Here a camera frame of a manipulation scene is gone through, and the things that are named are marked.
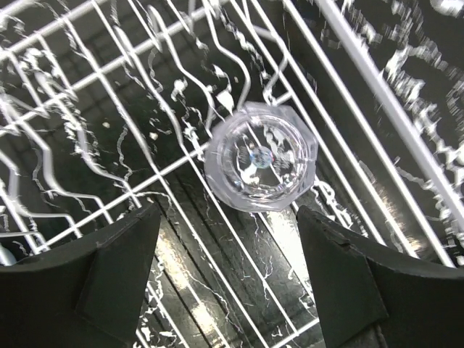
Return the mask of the clear glass cup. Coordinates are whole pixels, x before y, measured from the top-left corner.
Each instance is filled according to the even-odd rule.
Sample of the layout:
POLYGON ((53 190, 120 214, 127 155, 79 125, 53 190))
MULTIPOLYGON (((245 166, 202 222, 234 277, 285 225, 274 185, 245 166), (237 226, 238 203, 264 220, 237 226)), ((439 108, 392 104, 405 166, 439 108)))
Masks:
POLYGON ((281 211, 315 181, 318 141, 290 106, 248 101, 212 130, 211 192, 242 212, 281 211))

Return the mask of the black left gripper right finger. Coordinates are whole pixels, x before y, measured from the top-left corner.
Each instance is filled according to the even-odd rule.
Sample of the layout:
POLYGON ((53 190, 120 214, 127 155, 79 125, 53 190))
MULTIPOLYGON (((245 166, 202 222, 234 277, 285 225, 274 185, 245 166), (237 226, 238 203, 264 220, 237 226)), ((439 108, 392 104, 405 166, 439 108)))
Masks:
POLYGON ((297 225, 327 347, 463 346, 463 269, 401 254, 306 206, 297 225))

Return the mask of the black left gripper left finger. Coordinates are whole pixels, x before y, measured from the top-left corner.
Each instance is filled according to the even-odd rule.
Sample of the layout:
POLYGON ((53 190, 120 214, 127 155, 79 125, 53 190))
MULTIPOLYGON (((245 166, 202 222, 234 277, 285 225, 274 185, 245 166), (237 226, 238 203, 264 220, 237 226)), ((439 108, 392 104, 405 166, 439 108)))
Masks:
POLYGON ((159 229, 150 204, 1 267, 1 346, 131 347, 159 229))

